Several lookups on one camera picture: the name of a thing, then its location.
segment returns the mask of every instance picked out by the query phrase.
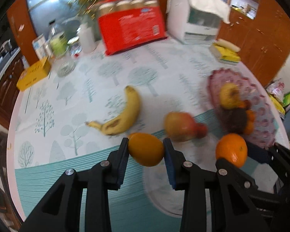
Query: teal stripe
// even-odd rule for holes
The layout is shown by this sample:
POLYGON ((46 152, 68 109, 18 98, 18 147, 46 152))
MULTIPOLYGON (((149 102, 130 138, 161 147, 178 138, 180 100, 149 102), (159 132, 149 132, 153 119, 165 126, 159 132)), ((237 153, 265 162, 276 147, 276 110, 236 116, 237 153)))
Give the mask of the teal stripe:
MULTIPOLYGON (((194 119, 197 122, 207 124, 209 132, 217 138, 225 133, 222 131, 216 118, 214 110, 200 114, 194 119)), ((157 138, 165 136, 164 130, 153 133, 157 138)), ((117 150, 114 146, 103 151, 91 153, 77 158, 54 162, 46 165, 16 169, 16 183, 20 201, 25 215, 28 216, 36 204, 41 200, 49 188, 62 175, 67 168, 74 168, 76 171, 90 169, 93 165, 107 159, 111 151, 117 150)), ((249 165, 245 171, 252 173, 254 167, 249 165)), ((131 157, 128 160, 124 184, 119 191, 109 191, 109 209, 112 230, 122 231, 168 231, 178 232, 181 220, 167 216, 156 209, 147 198, 143 179, 142 166, 137 164, 131 157)), ((86 190, 83 192, 80 231, 84 231, 84 212, 86 201, 86 190)))

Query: fruit plate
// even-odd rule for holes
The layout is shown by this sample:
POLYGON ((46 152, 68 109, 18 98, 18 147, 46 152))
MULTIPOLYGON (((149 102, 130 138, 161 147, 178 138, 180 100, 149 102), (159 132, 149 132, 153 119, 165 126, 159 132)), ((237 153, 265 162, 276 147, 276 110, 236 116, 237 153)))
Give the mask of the fruit plate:
POLYGON ((257 86, 252 84, 249 78, 243 77, 241 73, 230 69, 219 69, 212 71, 208 77, 208 92, 210 101, 215 109, 216 115, 226 130, 226 122, 223 120, 223 109, 220 106, 219 93, 225 83, 234 83, 238 86, 241 100, 250 100, 251 110, 255 112, 254 131, 250 135, 242 137, 261 147, 268 148, 275 142, 275 117, 273 116, 270 105, 266 103, 266 96, 261 95, 257 86))

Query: plastic bag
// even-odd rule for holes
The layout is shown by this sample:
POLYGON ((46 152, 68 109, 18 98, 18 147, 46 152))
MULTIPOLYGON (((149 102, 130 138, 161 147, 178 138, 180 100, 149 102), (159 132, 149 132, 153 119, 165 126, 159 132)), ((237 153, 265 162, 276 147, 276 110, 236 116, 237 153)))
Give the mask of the plastic bag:
POLYGON ((278 99, 280 102, 284 101, 284 89, 285 89, 285 83, 280 78, 277 81, 274 81, 271 83, 267 88, 266 91, 274 95, 276 99, 278 99))

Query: apple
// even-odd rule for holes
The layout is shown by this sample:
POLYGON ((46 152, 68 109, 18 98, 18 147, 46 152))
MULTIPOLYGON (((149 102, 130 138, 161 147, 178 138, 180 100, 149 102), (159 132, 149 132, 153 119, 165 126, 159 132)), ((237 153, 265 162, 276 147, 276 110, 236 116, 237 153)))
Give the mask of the apple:
POLYGON ((168 137, 175 142, 184 142, 197 136, 198 125, 189 113, 169 112, 164 120, 168 137))

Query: white bottle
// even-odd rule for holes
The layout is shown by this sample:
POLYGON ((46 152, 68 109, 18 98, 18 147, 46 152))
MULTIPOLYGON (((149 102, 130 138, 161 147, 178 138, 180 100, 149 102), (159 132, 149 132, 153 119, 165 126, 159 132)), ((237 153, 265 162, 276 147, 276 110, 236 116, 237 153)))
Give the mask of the white bottle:
POLYGON ((95 43, 95 37, 93 36, 93 31, 91 27, 88 27, 88 23, 83 23, 79 27, 77 35, 79 36, 79 42, 82 46, 82 50, 85 53, 93 52, 97 44, 95 43))

